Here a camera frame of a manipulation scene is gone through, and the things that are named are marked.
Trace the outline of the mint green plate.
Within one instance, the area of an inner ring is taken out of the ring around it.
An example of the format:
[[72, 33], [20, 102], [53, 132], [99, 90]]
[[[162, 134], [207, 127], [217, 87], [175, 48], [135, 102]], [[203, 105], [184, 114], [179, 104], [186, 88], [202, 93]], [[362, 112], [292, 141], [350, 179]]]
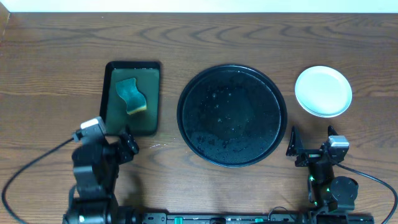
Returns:
[[343, 74], [334, 68], [317, 65], [305, 69], [298, 76], [295, 97], [308, 113], [333, 118], [349, 108], [353, 92]]

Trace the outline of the green and yellow sponge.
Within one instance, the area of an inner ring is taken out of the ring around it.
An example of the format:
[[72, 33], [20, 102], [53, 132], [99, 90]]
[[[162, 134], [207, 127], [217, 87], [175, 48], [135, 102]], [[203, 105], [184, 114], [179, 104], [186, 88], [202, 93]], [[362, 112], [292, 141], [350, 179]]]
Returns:
[[126, 103], [126, 113], [128, 115], [147, 109], [147, 100], [138, 90], [136, 82], [136, 78], [130, 78], [116, 83], [116, 92]]

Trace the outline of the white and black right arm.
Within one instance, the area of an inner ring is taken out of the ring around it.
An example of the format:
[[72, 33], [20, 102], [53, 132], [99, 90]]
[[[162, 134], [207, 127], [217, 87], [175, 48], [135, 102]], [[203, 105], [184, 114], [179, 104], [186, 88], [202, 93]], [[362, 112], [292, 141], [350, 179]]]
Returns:
[[357, 181], [335, 176], [333, 166], [344, 160], [348, 140], [328, 127], [328, 138], [319, 149], [305, 149], [297, 128], [293, 127], [286, 155], [296, 158], [295, 166], [308, 168], [308, 200], [314, 204], [303, 217], [308, 223], [348, 223], [358, 196]]

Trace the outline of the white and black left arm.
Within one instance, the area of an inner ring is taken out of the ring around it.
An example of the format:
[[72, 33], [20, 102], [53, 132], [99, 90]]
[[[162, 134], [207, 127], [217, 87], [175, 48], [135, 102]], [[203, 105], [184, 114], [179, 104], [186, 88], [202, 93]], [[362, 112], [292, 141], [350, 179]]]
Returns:
[[137, 224], [142, 215], [131, 206], [120, 206], [114, 194], [119, 166], [130, 162], [139, 146], [128, 127], [110, 143], [109, 134], [98, 125], [79, 129], [73, 140], [81, 146], [72, 154], [76, 185], [69, 192], [63, 223]]

